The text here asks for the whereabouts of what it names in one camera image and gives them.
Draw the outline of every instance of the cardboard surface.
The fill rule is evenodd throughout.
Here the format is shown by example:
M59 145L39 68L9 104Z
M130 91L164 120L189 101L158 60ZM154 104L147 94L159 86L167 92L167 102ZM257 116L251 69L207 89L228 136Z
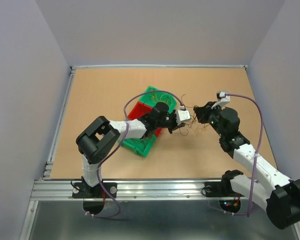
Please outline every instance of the cardboard surface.
M244 69L238 68L158 68L158 69L78 69L76 70L54 158L51 179L78 179L82 157L77 136L98 116L124 120L123 107L148 86L174 93L193 114L192 106L216 101L216 92L228 91L253 98ZM137 100L128 106L128 113ZM239 130L256 147L260 116L248 100L231 97L227 105L238 112ZM219 145L219 136L207 126L195 123L169 134L161 132L146 158L121 147L102 166L105 179L220 178L227 170L251 174ZM266 133L260 154L276 166Z

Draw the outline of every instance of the metal bracket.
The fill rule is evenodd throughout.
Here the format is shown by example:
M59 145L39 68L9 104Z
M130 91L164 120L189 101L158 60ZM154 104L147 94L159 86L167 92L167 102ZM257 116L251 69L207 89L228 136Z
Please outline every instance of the metal bracket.
M182 201L206 200L202 195L205 183L217 180L205 179L158 179L158 180L103 180L103 184L117 183L117 201ZM73 198L73 187L70 181L35 181L31 201L82 201ZM100 198L85 198L85 201L102 201Z
M83 182L76 182L73 184L76 188L72 191L73 199L102 199L103 190L101 186L98 184L95 187L91 187L91 189L87 190L86 185ZM103 182L104 188L111 194L112 197L117 197L117 183L116 182Z
M226 197L235 197L236 192L231 191L229 194L225 194L225 192L221 189L221 181L210 181L207 182L202 189L205 191L205 196L207 198L226 198Z

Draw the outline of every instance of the small white component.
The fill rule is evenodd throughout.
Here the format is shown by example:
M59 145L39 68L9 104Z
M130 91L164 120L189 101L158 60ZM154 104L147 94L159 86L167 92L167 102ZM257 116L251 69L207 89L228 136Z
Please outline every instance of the small white component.
M179 110L175 111L176 114L176 123L180 125L181 123L188 122L191 119L190 112L188 110Z
M117 129L119 131L120 137L118 138L118 140L121 140L127 129L127 122L110 120L110 124L114 129ZM138 119L128 121L128 124L129 124L129 131L128 134L126 135L126 139L132 139L132 138L141 139L147 131L145 125Z
M212 109L214 109L218 105L221 108L223 108L225 105L230 103L230 96L226 96L226 94L227 94L226 91L220 91L218 93L219 93L219 98L217 99L217 102L215 104L213 104L213 106L211 107Z

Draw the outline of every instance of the green tray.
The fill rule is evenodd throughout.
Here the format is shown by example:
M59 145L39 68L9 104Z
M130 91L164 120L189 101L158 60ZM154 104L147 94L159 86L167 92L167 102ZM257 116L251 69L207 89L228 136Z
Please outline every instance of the green tray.
M153 86L148 86L145 92L157 90L159 89ZM150 107L154 107L157 104L157 102L164 102L169 106L169 113L171 113L177 106L177 101L175 100L175 98L172 95L165 92L153 92L142 95L139 99L139 102L146 104Z
M135 154L146 157L156 140L157 137L154 134L146 139L129 138L123 141L122 146L133 150Z

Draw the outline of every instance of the wire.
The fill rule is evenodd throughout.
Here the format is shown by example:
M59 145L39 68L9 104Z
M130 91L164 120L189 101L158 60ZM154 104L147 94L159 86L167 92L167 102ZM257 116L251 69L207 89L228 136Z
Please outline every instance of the wire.
M158 96L156 93L151 94L151 100L154 104L156 104L158 102L162 102L162 103L169 105L169 100L171 101L171 103L173 102L173 98L171 97L171 95L169 95L167 93L162 94L160 96L160 99L158 99Z
M241 195L240 195L240 193L239 193L239 197L238 197L238 201L236 201L236 205L238 205L238 203L239 203L239 201L240 201L240 198L241 198Z
M147 144L152 141L154 139L154 134L150 135L150 136L147 136L145 138L129 138L129 139L126 139L126 140L131 140L132 142L134 142L136 144L136 146L143 152L145 151L146 147L147 147Z
M189 130L186 130L186 133L185 134L183 134L182 132L181 132L181 128L179 128L179 132L180 132L180 134L182 135L182 136L187 136L188 134L189 134Z
M192 128L192 126L197 122L196 117L190 114L190 121L187 121L185 125L188 126L188 128Z
M81 191L80 188L78 188L77 186L75 186L75 185L73 184L72 181L73 181L73 180L70 181L71 186L72 186L74 189L76 189L76 190L78 190L78 191L80 192L80 191Z
M104 206L105 203L106 203L106 193L105 193L105 191L102 191L102 201L103 201L103 206Z
M236 200L236 198L237 198L237 193L234 194L234 198L233 198L232 202L234 202Z
M253 197L253 192L254 192L254 183L255 183L255 177L256 177L258 153L259 153L259 150L260 150L262 134L263 134L263 131L264 131L264 118L263 118L263 115L262 115L262 112L261 112L261 109L260 109L259 105L251 97L240 95L240 94L231 94L231 93L226 93L225 96L239 97L239 98L250 100L257 107L257 109L259 111L259 114L260 114L260 119L261 119L259 141L258 141L258 145L257 145L257 147L255 149L255 152L254 152L254 160L253 160L253 168L252 168L252 176L251 176L248 210L247 210L247 214L246 214L249 217L250 214L252 213L252 206L253 206L252 197Z
M137 96L134 96L133 98L131 98L123 107L123 113L124 113L124 117L125 119L127 120L128 119L128 114L127 114L127 106L133 101L135 100L136 98L138 97L141 97L143 95L146 95L146 94L151 94L151 93L166 93L166 94L170 94L172 95L176 100L178 100L178 102L180 103L180 106L184 106L183 102L180 100L180 98L178 98L176 95L174 95L173 93L169 92L169 91L163 91L163 90L154 90L154 91L147 91L147 92L143 92L143 93L140 93L138 94ZM102 190L105 192L105 194L107 194L109 196L109 198L111 198L115 204L117 205L118 207L118 211L112 215L109 215L109 216L96 216L96 215L93 215L93 214L90 214L89 212L86 212L85 214L93 217L93 218L99 218L99 219L109 219L109 218L113 218L117 215L120 214L121 212L121 206L120 206L120 203L106 190L104 184L102 183L102 180L100 178L100 171L101 171L101 166L102 164L108 160L116 151L118 151L118 149L122 146L124 140L126 139L127 135L128 135L128 131L129 131L129 123L126 122L126 129L125 129L125 132L123 133L123 136L122 136L122 139L121 141L119 142L119 144L116 146L116 148L111 152L109 153L108 156L106 156L98 165L98 168L96 170L96 177L98 179L98 182L100 184L100 187L102 188Z
M185 94L183 94L182 96L181 96L181 101L182 101L182 103L184 102L183 100L182 100L182 98L185 96ZM185 104L183 104L186 108L195 108L196 106L186 106Z

